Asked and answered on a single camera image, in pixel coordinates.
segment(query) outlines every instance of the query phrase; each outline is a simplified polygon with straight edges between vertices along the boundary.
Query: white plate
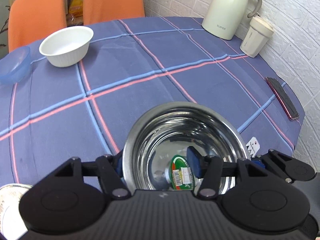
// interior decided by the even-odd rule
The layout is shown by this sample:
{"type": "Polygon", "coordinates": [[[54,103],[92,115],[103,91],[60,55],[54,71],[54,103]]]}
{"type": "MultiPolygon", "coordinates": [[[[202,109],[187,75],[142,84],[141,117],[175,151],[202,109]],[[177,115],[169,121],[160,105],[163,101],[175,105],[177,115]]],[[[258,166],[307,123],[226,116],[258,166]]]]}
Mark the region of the white plate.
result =
{"type": "Polygon", "coordinates": [[[19,201],[30,188],[24,184],[0,188],[0,232],[7,240],[19,239],[27,231],[19,213],[19,201]]]}

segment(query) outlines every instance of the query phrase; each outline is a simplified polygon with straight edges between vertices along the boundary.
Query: screw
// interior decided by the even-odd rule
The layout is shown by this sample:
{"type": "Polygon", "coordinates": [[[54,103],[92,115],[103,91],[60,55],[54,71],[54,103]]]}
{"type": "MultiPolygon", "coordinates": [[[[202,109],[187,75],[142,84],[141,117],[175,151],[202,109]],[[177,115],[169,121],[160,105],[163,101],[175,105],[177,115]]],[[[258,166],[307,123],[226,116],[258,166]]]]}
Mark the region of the screw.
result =
{"type": "Polygon", "coordinates": [[[113,196],[115,197],[125,197],[128,195],[128,191],[124,188],[117,188],[112,191],[113,196]]]}
{"type": "Polygon", "coordinates": [[[199,193],[201,196],[207,198],[213,197],[216,194],[216,192],[212,188],[201,189],[199,193]]]}

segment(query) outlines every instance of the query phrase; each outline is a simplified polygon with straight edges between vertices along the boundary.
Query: chair backrest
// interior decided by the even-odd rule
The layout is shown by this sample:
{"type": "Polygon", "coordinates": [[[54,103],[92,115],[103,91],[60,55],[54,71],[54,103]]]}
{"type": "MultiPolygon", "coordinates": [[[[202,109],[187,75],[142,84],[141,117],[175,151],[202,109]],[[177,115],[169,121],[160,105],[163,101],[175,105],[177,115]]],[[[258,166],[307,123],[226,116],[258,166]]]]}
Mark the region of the chair backrest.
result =
{"type": "Polygon", "coordinates": [[[64,0],[15,0],[9,14],[9,52],[66,27],[64,0]]]}
{"type": "Polygon", "coordinates": [[[144,16],[143,0],[83,0],[84,25],[144,16]]]}

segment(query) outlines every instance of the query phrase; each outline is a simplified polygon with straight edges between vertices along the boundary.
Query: white brick wall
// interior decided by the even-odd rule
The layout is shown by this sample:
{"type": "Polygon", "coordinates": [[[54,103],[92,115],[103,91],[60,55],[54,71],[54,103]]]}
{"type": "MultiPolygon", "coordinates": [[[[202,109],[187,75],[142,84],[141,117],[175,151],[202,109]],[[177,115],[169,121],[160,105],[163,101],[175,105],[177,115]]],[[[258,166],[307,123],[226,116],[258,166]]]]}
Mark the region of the white brick wall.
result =
{"type": "MultiPolygon", "coordinates": [[[[204,17],[211,0],[144,0],[147,16],[204,17]]],[[[236,32],[243,39],[256,0],[236,32]]],[[[320,0],[263,0],[261,17],[275,28],[260,55],[293,89],[306,111],[294,155],[320,171],[320,0]]]]}

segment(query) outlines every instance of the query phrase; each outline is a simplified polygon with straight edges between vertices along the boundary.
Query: stainless steel bowl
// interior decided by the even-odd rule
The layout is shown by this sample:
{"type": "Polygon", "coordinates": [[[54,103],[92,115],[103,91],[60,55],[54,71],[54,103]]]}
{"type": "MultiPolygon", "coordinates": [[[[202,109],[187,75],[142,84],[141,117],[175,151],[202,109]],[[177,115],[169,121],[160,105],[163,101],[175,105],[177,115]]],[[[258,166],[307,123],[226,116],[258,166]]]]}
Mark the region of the stainless steel bowl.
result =
{"type": "MultiPolygon", "coordinates": [[[[186,156],[188,146],[225,162],[250,159],[240,134],[215,111],[189,102],[159,105],[137,120],[125,143],[123,174],[129,190],[170,190],[169,163],[176,154],[186,156]]],[[[200,183],[195,178],[195,185],[200,183]]],[[[234,185],[234,178],[221,178],[220,194],[234,185]]]]}

